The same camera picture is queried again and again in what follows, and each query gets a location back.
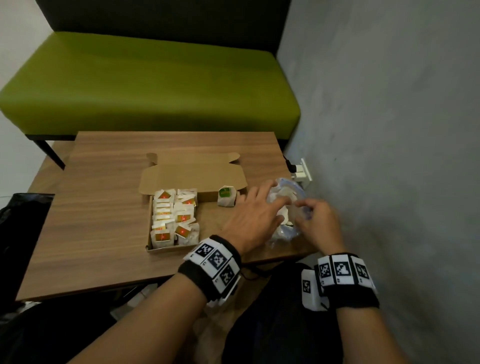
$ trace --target right hand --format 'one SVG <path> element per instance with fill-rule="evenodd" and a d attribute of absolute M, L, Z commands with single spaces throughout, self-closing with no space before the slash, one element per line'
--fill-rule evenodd
<path fill-rule="evenodd" d="M 296 201 L 295 205 L 297 207 L 308 206 L 313 209 L 310 220 L 298 217 L 295 225 L 320 252 L 324 255 L 331 255 L 347 251 L 343 244 L 338 216 L 326 201 L 306 198 Z"/>

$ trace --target hand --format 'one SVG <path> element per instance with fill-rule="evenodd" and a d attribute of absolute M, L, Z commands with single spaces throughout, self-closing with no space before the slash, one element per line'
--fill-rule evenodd
<path fill-rule="evenodd" d="M 228 240 L 240 255 L 267 242 L 284 219 L 277 216 L 277 212 L 292 203 L 286 196 L 267 203 L 268 192 L 273 186 L 276 186 L 275 181 L 265 181 L 260 188 L 252 187 L 247 195 L 237 197 L 232 217 L 218 234 Z"/>
<path fill-rule="evenodd" d="M 347 251 L 343 244 L 338 216 L 327 202 L 307 198 L 296 201 L 295 205 L 298 207 L 308 206 L 313 209 L 312 219 L 305 220 L 298 217 L 295 225 L 318 250 L 324 255 Z"/>

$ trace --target plastic bag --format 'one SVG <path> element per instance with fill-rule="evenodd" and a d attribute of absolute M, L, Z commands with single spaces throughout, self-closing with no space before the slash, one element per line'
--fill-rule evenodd
<path fill-rule="evenodd" d="M 267 202 L 272 203 L 278 196 L 288 196 L 295 202 L 306 198 L 305 191 L 300 185 L 286 178 L 277 178 L 277 186 L 272 187 L 267 196 Z M 295 217 L 301 215 L 305 219 L 312 218 L 312 209 L 303 206 L 286 206 L 279 211 L 279 215 L 283 215 L 286 219 L 274 232 L 270 243 L 277 240 L 290 241 L 300 235 L 300 230 L 293 225 Z"/>

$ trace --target wall socket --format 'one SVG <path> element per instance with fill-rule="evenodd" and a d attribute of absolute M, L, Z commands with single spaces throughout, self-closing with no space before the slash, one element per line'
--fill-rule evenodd
<path fill-rule="evenodd" d="M 293 180 L 302 186 L 303 189 L 306 189 L 310 182 L 313 181 L 310 172 L 308 171 L 307 163 L 303 158 L 300 159 L 300 164 L 295 165 L 297 167 L 297 171 L 292 173 Z"/>

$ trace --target left hand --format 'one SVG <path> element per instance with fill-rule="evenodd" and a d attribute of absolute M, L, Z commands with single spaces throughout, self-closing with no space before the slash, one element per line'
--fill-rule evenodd
<path fill-rule="evenodd" d="M 260 188 L 252 187 L 247 195 L 239 196 L 233 215 L 218 234 L 228 240 L 240 255 L 267 242 L 284 219 L 283 216 L 277 216 L 277 212 L 292 203 L 286 196 L 267 203 L 268 192 L 274 186 L 276 182 L 268 180 Z"/>

